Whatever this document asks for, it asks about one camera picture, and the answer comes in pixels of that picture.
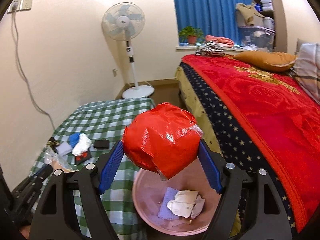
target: blue curtain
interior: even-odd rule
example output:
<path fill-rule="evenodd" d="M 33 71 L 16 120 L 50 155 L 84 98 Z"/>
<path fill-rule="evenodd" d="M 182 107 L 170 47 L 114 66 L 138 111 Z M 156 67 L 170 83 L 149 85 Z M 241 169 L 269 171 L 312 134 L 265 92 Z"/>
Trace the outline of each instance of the blue curtain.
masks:
<path fill-rule="evenodd" d="M 204 35 L 227 37 L 240 44 L 236 23 L 236 4 L 252 0 L 174 0 L 178 30 L 186 26 L 201 28 Z"/>

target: floor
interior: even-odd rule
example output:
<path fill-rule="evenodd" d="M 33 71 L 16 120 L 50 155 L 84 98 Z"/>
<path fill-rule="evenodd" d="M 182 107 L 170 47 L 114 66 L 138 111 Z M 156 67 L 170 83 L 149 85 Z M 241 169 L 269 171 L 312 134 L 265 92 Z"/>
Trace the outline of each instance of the floor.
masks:
<path fill-rule="evenodd" d="M 155 92 L 150 96 L 155 104 L 169 102 L 186 110 L 186 106 L 179 96 L 179 84 L 156 85 Z M 204 233 L 194 236 L 170 236 L 161 233 L 146 224 L 148 240 L 200 240 Z"/>

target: fan blade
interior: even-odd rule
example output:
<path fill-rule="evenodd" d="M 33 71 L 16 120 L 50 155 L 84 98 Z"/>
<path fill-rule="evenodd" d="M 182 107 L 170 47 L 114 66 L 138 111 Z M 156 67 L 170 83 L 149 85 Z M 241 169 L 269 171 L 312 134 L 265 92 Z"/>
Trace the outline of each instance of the fan blade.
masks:
<path fill-rule="evenodd" d="M 116 18 L 113 15 L 111 15 L 111 13 L 108 13 L 106 20 L 112 24 L 116 24 Z"/>
<path fill-rule="evenodd" d="M 123 6 L 121 6 L 121 8 L 120 8 L 120 10 L 119 10 L 119 17 L 120 17 L 120 16 L 124 16 L 124 15 L 127 16 L 126 10 L 128 10 L 129 7 L 130 7 L 129 4 L 124 4 Z"/>
<path fill-rule="evenodd" d="M 137 21 L 142 21 L 142 19 L 143 19 L 142 14 L 139 14 L 139 13 L 129 14 L 128 17 L 130 20 L 137 20 Z"/>
<path fill-rule="evenodd" d="M 109 35 L 110 35 L 110 36 L 116 36 L 116 35 L 118 35 L 118 34 L 121 33 L 121 32 L 123 32 L 123 29 L 117 28 L 117 29 L 109 32 Z"/>
<path fill-rule="evenodd" d="M 135 28 L 133 27 L 133 24 L 132 23 L 129 23 L 128 27 L 126 28 L 125 30 L 125 37 L 128 39 L 130 38 L 131 36 L 135 35 L 136 33 L 136 30 Z"/>

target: checkered tablecloth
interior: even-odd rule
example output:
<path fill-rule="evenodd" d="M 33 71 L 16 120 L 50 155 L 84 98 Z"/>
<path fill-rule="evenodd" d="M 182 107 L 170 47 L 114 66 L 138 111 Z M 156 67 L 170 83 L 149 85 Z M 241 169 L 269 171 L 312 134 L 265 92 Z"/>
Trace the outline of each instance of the checkered tablecloth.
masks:
<path fill-rule="evenodd" d="M 68 137 L 71 134 L 81 132 L 85 133 L 92 141 L 96 139 L 108 139 L 111 149 L 114 143 L 121 139 L 124 128 L 138 114 L 153 107 L 154 103 L 150 98 L 92 102 L 78 107 L 55 130 L 53 136 L 56 140 L 63 142 L 68 141 Z M 90 152 L 92 158 L 79 166 L 74 165 L 75 161 L 71 153 L 66 155 L 65 159 L 73 169 L 80 170 L 86 164 L 96 162 L 101 154 L 108 151 L 97 150 L 91 146 Z M 43 165 L 44 151 L 35 161 L 31 174 L 38 171 Z M 145 230 L 142 227 L 142 220 L 137 215 L 132 202 L 131 190 L 134 176 L 138 170 L 139 168 L 124 155 L 110 189 L 101 195 L 102 204 L 120 240 L 147 238 Z M 90 237 L 78 190 L 74 190 L 74 199 L 81 232 L 83 235 Z"/>

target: standing fan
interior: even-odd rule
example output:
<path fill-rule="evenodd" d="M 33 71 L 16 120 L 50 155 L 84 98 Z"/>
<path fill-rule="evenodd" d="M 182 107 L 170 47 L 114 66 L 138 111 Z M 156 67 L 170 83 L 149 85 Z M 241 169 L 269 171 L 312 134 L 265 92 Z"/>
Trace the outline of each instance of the standing fan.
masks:
<path fill-rule="evenodd" d="M 105 33 L 116 41 L 126 41 L 127 55 L 131 64 L 134 87 L 123 92 L 123 98 L 143 98 L 150 96 L 155 89 L 151 86 L 139 86 L 136 78 L 133 49 L 130 40 L 143 29 L 145 18 L 143 11 L 134 3 L 118 3 L 109 8 L 102 18 Z"/>

